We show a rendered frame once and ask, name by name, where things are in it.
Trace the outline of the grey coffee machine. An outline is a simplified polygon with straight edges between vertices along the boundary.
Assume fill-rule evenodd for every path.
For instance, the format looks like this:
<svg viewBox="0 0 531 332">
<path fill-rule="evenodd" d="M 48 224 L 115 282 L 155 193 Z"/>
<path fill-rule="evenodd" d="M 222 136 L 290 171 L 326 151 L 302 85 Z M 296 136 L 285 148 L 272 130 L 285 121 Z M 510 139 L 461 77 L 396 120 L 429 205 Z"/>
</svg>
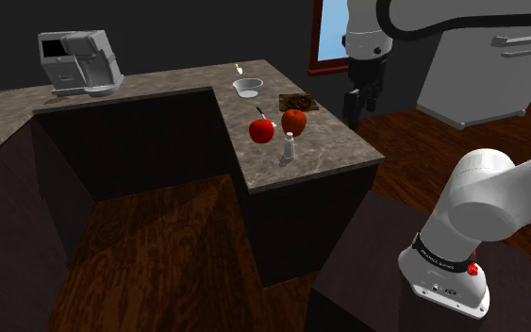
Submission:
<svg viewBox="0 0 531 332">
<path fill-rule="evenodd" d="M 45 32 L 38 42 L 42 68 L 57 97 L 108 96 L 123 83 L 105 30 Z"/>
</svg>

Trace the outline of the black-handled knife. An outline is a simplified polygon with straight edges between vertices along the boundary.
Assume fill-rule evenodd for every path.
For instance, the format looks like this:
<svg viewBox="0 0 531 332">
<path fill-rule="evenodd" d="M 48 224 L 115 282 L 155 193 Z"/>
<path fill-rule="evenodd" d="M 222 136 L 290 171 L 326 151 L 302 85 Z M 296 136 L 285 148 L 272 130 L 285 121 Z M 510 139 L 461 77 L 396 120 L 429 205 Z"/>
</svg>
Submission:
<svg viewBox="0 0 531 332">
<path fill-rule="evenodd" d="M 260 118 L 258 120 L 260 121 L 265 121 L 266 123 L 268 122 L 273 128 L 277 128 L 277 124 L 272 122 L 271 120 L 269 120 L 266 115 L 264 114 L 264 112 L 262 111 L 261 108 L 257 107 L 257 111 L 260 115 Z"/>
</svg>

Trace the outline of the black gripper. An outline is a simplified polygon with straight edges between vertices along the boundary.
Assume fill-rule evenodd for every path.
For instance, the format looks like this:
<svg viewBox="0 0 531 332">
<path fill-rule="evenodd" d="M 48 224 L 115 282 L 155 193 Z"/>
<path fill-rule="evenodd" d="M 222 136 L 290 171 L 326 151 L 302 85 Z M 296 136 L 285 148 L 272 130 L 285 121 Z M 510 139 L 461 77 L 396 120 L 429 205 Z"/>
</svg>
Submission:
<svg viewBox="0 0 531 332">
<path fill-rule="evenodd" d="M 348 77 L 354 83 L 354 90 L 344 94 L 343 117 L 347 120 L 350 129 L 356 131 L 360 113 L 360 90 L 370 84 L 367 93 L 365 109 L 368 112 L 376 111 L 378 97 L 383 90 L 384 73 L 388 55 L 372 59 L 348 59 Z"/>
</svg>

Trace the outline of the bright red apple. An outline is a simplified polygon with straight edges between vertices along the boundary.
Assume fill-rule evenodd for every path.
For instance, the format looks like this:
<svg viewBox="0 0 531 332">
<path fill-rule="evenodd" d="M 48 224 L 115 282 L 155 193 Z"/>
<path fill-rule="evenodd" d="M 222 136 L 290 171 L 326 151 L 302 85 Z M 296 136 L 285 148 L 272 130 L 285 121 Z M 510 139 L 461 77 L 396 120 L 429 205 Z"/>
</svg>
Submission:
<svg viewBox="0 0 531 332">
<path fill-rule="evenodd" d="M 249 125 L 249 135 L 253 142 L 267 143 L 274 136 L 274 126 L 270 120 L 257 119 Z"/>
</svg>

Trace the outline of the white bowl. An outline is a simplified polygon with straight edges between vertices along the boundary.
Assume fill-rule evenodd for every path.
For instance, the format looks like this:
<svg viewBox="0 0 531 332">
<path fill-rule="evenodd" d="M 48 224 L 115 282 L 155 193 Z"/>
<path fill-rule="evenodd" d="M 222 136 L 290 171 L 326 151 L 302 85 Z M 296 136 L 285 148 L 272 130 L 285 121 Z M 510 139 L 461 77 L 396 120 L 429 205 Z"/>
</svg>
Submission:
<svg viewBox="0 0 531 332">
<path fill-rule="evenodd" d="M 258 96 L 263 81 L 258 78 L 241 78 L 233 82 L 233 87 L 241 98 L 253 98 Z"/>
</svg>

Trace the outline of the red-framed window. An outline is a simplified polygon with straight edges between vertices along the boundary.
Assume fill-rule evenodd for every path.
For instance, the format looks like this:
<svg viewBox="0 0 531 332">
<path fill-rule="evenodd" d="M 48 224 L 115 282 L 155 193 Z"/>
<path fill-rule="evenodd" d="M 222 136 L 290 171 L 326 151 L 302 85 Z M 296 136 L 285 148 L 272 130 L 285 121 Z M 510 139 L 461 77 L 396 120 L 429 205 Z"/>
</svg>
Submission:
<svg viewBox="0 0 531 332">
<path fill-rule="evenodd" d="M 348 57 L 342 45 L 347 22 L 347 0 L 313 0 L 307 70 L 310 76 L 347 71 Z"/>
</svg>

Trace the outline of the orange-red apple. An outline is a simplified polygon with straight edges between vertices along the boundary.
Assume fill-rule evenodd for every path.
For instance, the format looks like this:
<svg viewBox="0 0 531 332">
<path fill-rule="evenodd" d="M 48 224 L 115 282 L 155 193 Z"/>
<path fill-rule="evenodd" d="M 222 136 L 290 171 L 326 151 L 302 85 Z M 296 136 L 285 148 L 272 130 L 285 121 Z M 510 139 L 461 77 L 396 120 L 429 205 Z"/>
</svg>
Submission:
<svg viewBox="0 0 531 332">
<path fill-rule="evenodd" d="M 294 137 L 298 137 L 306 128 L 307 116 L 301 110 L 289 109 L 283 114 L 281 124 L 285 133 L 291 132 Z"/>
</svg>

